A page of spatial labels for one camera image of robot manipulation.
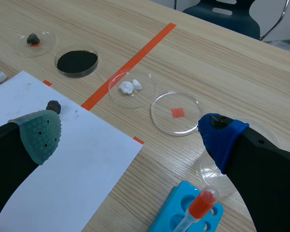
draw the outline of wood grain surface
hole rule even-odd
[[[0,69],[25,70],[81,105],[170,22],[176,28],[133,71],[150,73],[158,94],[190,94],[204,113],[264,123],[290,151],[290,53],[146,0],[0,0]],[[57,36],[51,52],[15,53],[21,34],[41,30]],[[96,48],[94,73],[81,79],[58,73],[54,57],[72,44]],[[108,94],[91,112],[145,144],[83,231],[145,232],[173,186],[187,180],[203,187],[195,167],[204,150],[197,132],[169,136],[153,125],[150,105],[126,109]],[[220,202],[217,232],[255,231],[238,193]]]

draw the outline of orange tape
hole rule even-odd
[[[108,92],[110,80],[122,71],[130,71],[140,62],[171,30],[176,27],[174,23],[169,23],[154,38],[152,38],[140,51],[138,51],[127,63],[125,63],[110,79],[108,79],[96,92],[94,92],[81,106],[86,110],[91,110]]]
[[[138,137],[133,137],[133,139],[137,142],[139,142],[140,144],[144,144],[144,142],[142,140],[140,140]]]
[[[52,83],[50,83],[49,81],[43,81],[44,84],[46,84],[47,86],[51,86]]]

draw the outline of petri dish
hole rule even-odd
[[[233,119],[248,123],[252,129],[262,134],[275,146],[280,147],[277,137],[264,124],[247,117],[234,117]],[[222,196],[236,192],[234,184],[226,175],[221,173],[220,169],[216,166],[215,161],[210,157],[206,150],[204,150],[198,159],[197,171],[202,182],[205,185],[216,187]]]
[[[29,35],[20,35],[16,40],[15,51],[22,57],[38,57],[51,51],[56,45],[56,36],[48,31],[33,32],[40,39],[38,46],[31,46],[27,43]]]
[[[169,135],[193,133],[202,115],[199,102],[191,95],[179,91],[163,93],[151,104],[154,124]]]
[[[131,94],[124,94],[119,85],[124,81],[136,79],[142,85],[141,90],[134,90]],[[151,74],[145,72],[122,71],[112,77],[108,83],[111,98],[117,104],[126,108],[139,108],[150,104],[156,96],[157,88],[151,79]]]
[[[66,77],[84,77],[96,70],[98,52],[90,45],[78,44],[61,49],[54,59],[55,67]]]

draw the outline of black rock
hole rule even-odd
[[[38,38],[38,36],[36,34],[31,34],[28,36],[27,38],[27,43],[28,44],[32,44],[32,45],[35,45],[35,44],[38,44],[40,42],[40,39]]]
[[[46,107],[47,110],[52,110],[57,114],[60,114],[61,111],[61,105],[59,104],[58,101],[52,100],[49,101]]]

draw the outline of white crystal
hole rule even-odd
[[[129,81],[123,81],[118,89],[120,89],[124,94],[131,94],[133,92],[133,84]]]
[[[132,84],[133,84],[133,90],[141,90],[141,89],[143,89],[141,83],[138,82],[136,79],[132,80]]]

